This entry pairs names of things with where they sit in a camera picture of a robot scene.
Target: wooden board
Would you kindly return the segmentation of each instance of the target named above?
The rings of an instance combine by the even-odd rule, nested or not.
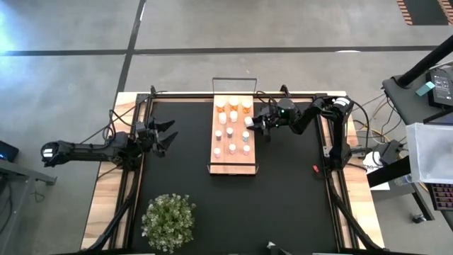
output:
[[[121,113],[126,111],[128,108],[132,107],[135,103],[135,99],[137,94],[141,92],[122,92],[119,93],[117,96],[117,100],[115,103],[115,112]],[[209,94],[212,92],[163,92],[163,94]],[[274,92],[267,92],[269,94],[278,94],[282,93],[279,91]],[[344,91],[295,91],[291,92],[291,94],[316,94],[316,93],[325,93],[329,96],[345,96],[346,92]],[[302,101],[309,101],[309,99],[298,98],[294,99],[294,102],[302,102]],[[209,98],[158,98],[154,100],[154,102],[213,102],[212,99]],[[132,119],[131,116],[128,116],[128,122]],[[326,120],[323,120],[322,126],[324,129],[324,134],[326,138],[326,142],[329,144],[331,142],[331,138],[328,135],[328,127]],[[348,121],[348,143],[351,146],[355,146],[358,144],[357,135],[355,133],[355,128],[352,123],[352,116]],[[351,163],[361,164],[360,161],[357,159],[352,159]],[[104,163],[101,164],[101,170],[107,171],[109,170],[108,166],[104,166]],[[82,241],[81,248],[89,247],[92,243],[94,243],[102,231],[107,227],[107,224],[110,222],[113,216],[113,211],[115,209],[116,200],[118,190],[120,188],[120,179],[121,170],[115,170],[112,172],[112,175],[109,175],[109,181],[107,179],[98,181],[96,185],[96,189],[93,194],[93,200],[91,203],[90,213],[88,215],[88,221],[86,224],[86,230],[84,233],[84,238]],[[380,247],[384,247],[384,241],[382,239],[381,230],[379,227],[379,221],[377,219],[376,210],[374,209],[373,198],[371,195],[371,190],[369,189],[367,175],[363,169],[359,169],[353,166],[346,166],[344,169],[345,173],[345,181],[346,186],[348,188],[348,195],[349,200],[352,208],[352,214],[354,215],[355,219],[359,222],[362,229],[369,235],[369,237],[378,244]],[[333,180],[335,185],[339,184],[338,176],[334,173]],[[350,248],[351,242],[349,238],[349,230],[348,230],[348,223],[346,219],[341,215],[340,216],[340,223],[342,226],[342,233],[345,240],[345,246]],[[124,232],[124,224],[120,224],[119,227],[120,234]]]
[[[249,163],[255,164],[255,135],[251,130],[247,130],[244,122],[245,117],[253,117],[253,106],[249,113],[242,111],[242,102],[250,101],[253,102],[252,96],[235,96],[239,100],[239,108],[237,110],[238,120],[233,123],[229,114],[231,112],[230,105],[228,104],[229,99],[233,96],[214,96],[214,107],[212,113],[212,134],[211,134],[211,163]],[[219,112],[215,106],[218,101],[225,102],[225,113],[227,116],[226,124],[220,124]],[[233,128],[233,137],[227,137],[227,128]],[[217,141],[215,137],[215,131],[222,131],[222,139]],[[247,142],[242,140],[242,132],[248,131],[250,137]],[[229,153],[229,145],[236,145],[236,152],[234,154]],[[250,146],[250,152],[248,155],[243,154],[243,146]],[[214,148],[220,148],[221,154],[219,158],[214,156]],[[210,166],[211,174],[256,174],[256,166]]]

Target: wooden tray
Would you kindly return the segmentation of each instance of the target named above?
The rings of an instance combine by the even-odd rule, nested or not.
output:
[[[238,106],[238,120],[232,123],[229,118],[230,105],[229,99],[233,96],[216,95],[214,96],[214,108],[212,109],[212,134],[211,134],[211,163],[225,165],[210,165],[209,170],[211,174],[256,174],[257,166],[255,165],[255,134],[252,130],[247,130],[244,118],[247,116],[253,117],[253,105],[249,113],[242,111],[242,102],[250,101],[253,102],[253,96],[235,96],[239,100]],[[219,122],[219,113],[217,112],[216,102],[225,102],[225,113],[227,116],[226,124],[222,125]],[[227,128],[233,128],[233,137],[227,137]],[[215,137],[215,131],[222,131],[222,140],[217,141]],[[248,131],[250,136],[247,142],[242,140],[242,132]],[[229,145],[236,145],[236,151],[234,154],[229,153]],[[250,146],[250,152],[248,155],[243,154],[243,146]],[[221,156],[216,158],[214,156],[214,148],[220,148]],[[228,163],[234,164],[247,164],[247,165],[227,165]]]

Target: gray floor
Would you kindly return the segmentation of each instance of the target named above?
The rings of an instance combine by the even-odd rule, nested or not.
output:
[[[138,0],[0,1],[3,50],[125,49]],[[396,1],[149,0],[136,48],[435,45],[449,26],[408,26]],[[212,77],[258,77],[258,89],[345,90],[359,102],[382,93],[381,82],[427,52],[134,56],[125,91],[207,91]],[[44,169],[39,149],[49,141],[82,141],[108,119],[124,56],[0,57],[0,139],[21,149],[18,163],[58,176],[37,185],[44,202],[21,225],[17,254],[77,251],[93,193],[97,163]],[[252,84],[216,84],[251,90]],[[366,109],[371,113],[378,102]],[[372,121],[387,121],[386,107]],[[364,120],[359,111],[354,112]],[[394,116],[390,127],[398,122]],[[391,136],[401,139],[401,125]],[[448,254],[452,232],[442,216],[414,225],[412,197],[375,203],[386,247]]]

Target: green plant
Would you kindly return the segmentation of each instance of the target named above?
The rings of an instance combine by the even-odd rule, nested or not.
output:
[[[193,240],[195,219],[189,204],[189,196],[160,195],[149,201],[147,213],[142,216],[142,236],[148,237],[151,247],[173,253],[174,249]]]

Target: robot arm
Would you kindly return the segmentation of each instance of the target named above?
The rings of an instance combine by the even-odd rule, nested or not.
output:
[[[293,133],[301,135],[309,123],[317,115],[321,115],[333,122],[333,146],[329,152],[331,168],[342,169],[352,156],[346,140],[346,124],[353,106],[354,103],[347,96],[326,96],[315,98],[310,106],[301,112],[289,98],[282,98],[278,103],[270,103],[263,108],[260,114],[253,118],[253,126],[248,129],[261,132],[269,142],[271,128],[287,125]]]
[[[175,121],[159,123],[150,118],[145,126],[142,122],[135,124],[136,135],[117,132],[105,144],[74,144],[71,142],[48,142],[41,148],[44,166],[56,166],[70,161],[112,162],[117,166],[131,166],[141,153],[153,151],[156,156],[164,157],[165,152],[174,140],[177,132],[166,138],[159,133],[165,132]]]

